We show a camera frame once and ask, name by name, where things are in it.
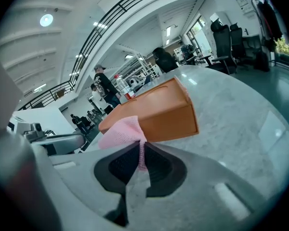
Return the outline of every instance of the pink cloth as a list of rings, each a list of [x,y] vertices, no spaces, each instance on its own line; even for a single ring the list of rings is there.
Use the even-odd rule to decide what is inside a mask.
[[[107,149],[114,146],[139,141],[139,169],[146,169],[145,166],[145,142],[144,132],[138,122],[138,116],[130,116],[117,121],[98,141],[101,149]]]

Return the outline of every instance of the green foliage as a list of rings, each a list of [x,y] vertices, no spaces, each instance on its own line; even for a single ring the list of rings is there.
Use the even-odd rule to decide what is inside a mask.
[[[289,44],[286,44],[284,38],[281,38],[278,41],[276,41],[276,52],[289,55]]]

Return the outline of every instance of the round ceiling lamp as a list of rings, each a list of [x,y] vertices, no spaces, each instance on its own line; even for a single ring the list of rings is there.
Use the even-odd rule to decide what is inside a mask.
[[[49,26],[53,22],[53,16],[51,14],[43,15],[39,23],[41,26]]]

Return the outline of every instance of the brown box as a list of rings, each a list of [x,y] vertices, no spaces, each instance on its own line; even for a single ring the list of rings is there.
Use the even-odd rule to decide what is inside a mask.
[[[177,78],[118,105],[99,125],[104,134],[117,121],[138,116],[149,142],[179,139],[199,133],[193,104]]]

